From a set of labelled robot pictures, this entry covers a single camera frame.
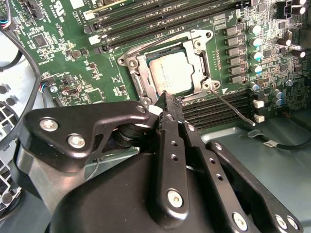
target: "microchip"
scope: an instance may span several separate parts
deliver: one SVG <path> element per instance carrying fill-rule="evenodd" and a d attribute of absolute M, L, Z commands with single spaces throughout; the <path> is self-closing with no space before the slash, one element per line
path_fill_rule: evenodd
<path fill-rule="evenodd" d="M 271 51 L 271 50 L 266 50 L 266 51 L 263 52 L 263 56 L 264 56 L 264 57 L 270 57 L 271 54 L 272 54 L 272 51 Z"/>
<path fill-rule="evenodd" d="M 281 23 L 278 24 L 278 28 L 279 29 L 283 29 L 285 27 L 286 27 L 286 22 L 281 22 Z"/>
<path fill-rule="evenodd" d="M 71 52 L 71 55 L 72 55 L 72 57 L 73 57 L 74 59 L 77 59 L 77 58 L 81 57 L 81 53 L 80 53 L 80 51 L 78 51 L 78 50 L 72 51 L 72 52 Z"/>
<path fill-rule="evenodd" d="M 261 3 L 258 5 L 258 12 L 263 12 L 266 10 L 266 4 L 265 3 Z"/>
<path fill-rule="evenodd" d="M 37 48 L 46 46 L 48 44 L 47 41 L 45 40 L 43 34 L 35 35 L 33 37 L 33 40 L 34 40 L 34 43 L 37 46 Z"/>
<path fill-rule="evenodd" d="M 241 83 L 242 82 L 242 76 L 241 75 L 236 75 L 230 77 L 231 83 Z"/>
<path fill-rule="evenodd" d="M 240 57 L 235 57 L 235 58 L 229 59 L 229 65 L 235 66 L 235 65 L 239 65 L 239 64 L 240 64 Z"/>
<path fill-rule="evenodd" d="M 268 87 L 268 88 L 264 89 L 263 92 L 265 94 L 269 94 L 271 92 L 271 88 Z"/>
<path fill-rule="evenodd" d="M 280 65 L 280 71 L 286 71 L 287 70 L 287 64 Z"/>
<path fill-rule="evenodd" d="M 233 67 L 233 68 L 230 68 L 229 69 L 229 72 L 231 74 L 241 74 L 242 71 L 241 71 L 241 67 Z"/>
<path fill-rule="evenodd" d="M 149 63 L 157 93 L 174 95 L 192 88 L 193 66 L 183 52 L 169 54 Z"/>
<path fill-rule="evenodd" d="M 229 57 L 237 56 L 237 55 L 239 55 L 239 53 L 240 53 L 240 50 L 238 47 L 227 50 L 227 54 Z"/>

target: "cable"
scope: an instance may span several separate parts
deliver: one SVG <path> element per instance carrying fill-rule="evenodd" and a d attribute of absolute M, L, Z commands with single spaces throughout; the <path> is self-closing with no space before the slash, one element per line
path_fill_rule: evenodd
<path fill-rule="evenodd" d="M 0 216 L 0 222 L 12 217 L 15 215 L 23 206 L 23 203 L 25 202 L 26 194 L 24 190 L 21 190 L 19 199 L 17 200 L 17 203 L 14 205 L 14 207 L 10 208 L 10 206 L 4 211 L 3 215 Z"/>
<path fill-rule="evenodd" d="M 23 55 L 25 56 L 25 58 L 27 59 L 27 61 L 29 62 L 31 68 L 34 71 L 35 74 L 35 83 L 34 83 L 34 87 L 29 95 L 29 99 L 26 103 L 26 106 L 24 108 L 24 111 L 22 112 L 18 122 L 16 123 L 15 127 L 7 134 L 7 136 L 2 139 L 0 141 L 0 151 L 6 147 L 6 145 L 8 145 L 11 141 L 14 140 L 15 137 L 17 137 L 19 135 L 21 126 L 22 126 L 22 121 L 21 119 L 24 118 L 24 116 L 30 111 L 32 110 L 34 103 L 35 103 L 35 98 L 37 95 L 37 91 L 40 87 L 40 82 L 41 82 L 41 74 L 38 68 L 38 65 L 36 64 L 36 62 L 33 60 L 33 58 L 31 57 L 31 55 L 25 50 L 25 48 L 19 43 L 19 41 L 16 39 L 16 37 L 14 36 L 13 33 L 11 33 L 10 31 L 5 32 L 1 27 L 0 27 L 0 31 L 7 37 L 9 38 L 13 44 L 15 44 L 17 46 L 17 48 L 23 53 Z"/>
<path fill-rule="evenodd" d="M 96 164 L 96 167 L 94 168 L 93 172 L 87 177 L 87 181 L 90 180 L 96 173 L 96 171 L 98 170 L 98 167 L 99 167 L 99 162 L 100 162 L 100 159 L 97 159 L 97 164 Z"/>
<path fill-rule="evenodd" d="M 13 66 L 15 66 L 20 61 L 22 56 L 23 56 L 23 53 L 20 50 L 18 50 L 14 60 L 11 61 L 9 64 L 7 64 L 3 67 L 0 67 L 0 72 L 3 72 L 5 69 L 9 69 L 9 68 L 12 68 Z"/>

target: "green circuit board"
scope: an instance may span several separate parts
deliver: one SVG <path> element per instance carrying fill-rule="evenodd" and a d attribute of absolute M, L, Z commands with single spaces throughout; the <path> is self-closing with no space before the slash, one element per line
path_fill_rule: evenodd
<path fill-rule="evenodd" d="M 38 63 L 55 105 L 139 100 L 129 69 L 118 59 L 135 46 L 193 27 L 213 32 L 207 59 L 210 77 L 221 84 L 220 94 L 249 90 L 254 82 L 264 93 L 261 114 L 266 117 L 281 107 L 274 103 L 276 89 L 284 94 L 282 104 L 292 110 L 309 104 L 305 77 L 311 53 L 303 59 L 291 54 L 293 49 L 304 49 L 299 46 L 299 29 L 306 27 L 307 14 L 280 19 L 276 0 L 10 0 L 10 4 L 10 29 Z M 5 18 L 1 0 L 0 13 Z M 252 26 L 260 26 L 260 32 L 251 33 Z M 92 44 L 90 37 L 96 36 L 100 41 Z M 287 36 L 292 37 L 291 46 L 277 43 Z M 259 38 L 261 45 L 251 46 L 253 38 Z M 230 65 L 230 48 L 239 49 L 238 65 Z M 263 57 L 252 59 L 255 51 Z M 254 65 L 262 72 L 255 73 Z M 184 105 L 212 98 L 207 94 Z"/>

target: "hole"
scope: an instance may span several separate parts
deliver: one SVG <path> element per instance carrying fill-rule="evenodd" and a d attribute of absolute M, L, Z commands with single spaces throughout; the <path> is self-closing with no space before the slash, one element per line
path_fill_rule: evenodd
<path fill-rule="evenodd" d="M 220 180 L 220 181 L 223 181 L 223 177 L 220 175 L 220 174 L 216 174 L 217 178 Z"/>
<path fill-rule="evenodd" d="M 178 144 L 177 144 L 175 141 L 172 141 L 171 144 L 172 144 L 173 146 L 175 146 L 175 147 L 178 146 Z"/>
<path fill-rule="evenodd" d="M 173 159 L 174 161 L 178 161 L 178 158 L 177 158 L 177 156 L 175 154 L 171 155 L 171 159 Z"/>

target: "capacitor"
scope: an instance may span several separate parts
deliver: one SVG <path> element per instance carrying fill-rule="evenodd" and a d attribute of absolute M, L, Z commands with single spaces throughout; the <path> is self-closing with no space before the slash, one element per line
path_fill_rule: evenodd
<path fill-rule="evenodd" d="M 291 54 L 295 57 L 304 58 L 306 56 L 306 52 L 300 50 L 292 50 Z"/>
<path fill-rule="evenodd" d="M 249 41 L 249 45 L 253 47 L 259 47 L 262 44 L 262 40 L 259 38 L 252 38 Z"/>
<path fill-rule="evenodd" d="M 281 91 L 278 90 L 278 89 L 276 89 L 276 90 L 272 93 L 272 95 L 273 95 L 276 99 L 278 99 L 278 100 L 280 100 L 280 99 L 282 99 L 282 98 L 284 97 L 283 92 L 281 92 Z"/>
<path fill-rule="evenodd" d="M 292 5 L 304 5 L 307 0 L 293 0 Z"/>
<path fill-rule="evenodd" d="M 256 61 L 260 61 L 262 59 L 262 54 L 258 51 L 252 51 L 250 57 Z"/>
<path fill-rule="evenodd" d="M 258 91 L 260 87 L 256 83 L 251 82 L 249 85 L 249 89 L 251 89 L 252 91 Z"/>
<path fill-rule="evenodd" d="M 279 45 L 284 45 L 284 46 L 289 46 L 292 44 L 292 41 L 291 40 L 286 40 L 286 39 L 283 39 L 283 38 L 280 38 L 277 40 L 277 43 Z"/>
<path fill-rule="evenodd" d="M 306 12 L 305 7 L 292 7 L 293 15 L 303 15 Z"/>
<path fill-rule="evenodd" d="M 256 74 L 260 74 L 262 72 L 262 67 L 257 65 L 257 64 L 252 65 L 251 71 L 256 73 Z"/>
<path fill-rule="evenodd" d="M 282 106 L 283 100 L 274 98 L 274 99 L 273 99 L 273 103 L 274 103 L 276 106 Z"/>
<path fill-rule="evenodd" d="M 259 35 L 261 32 L 261 26 L 258 25 L 252 25 L 249 27 L 248 32 L 250 34 Z"/>

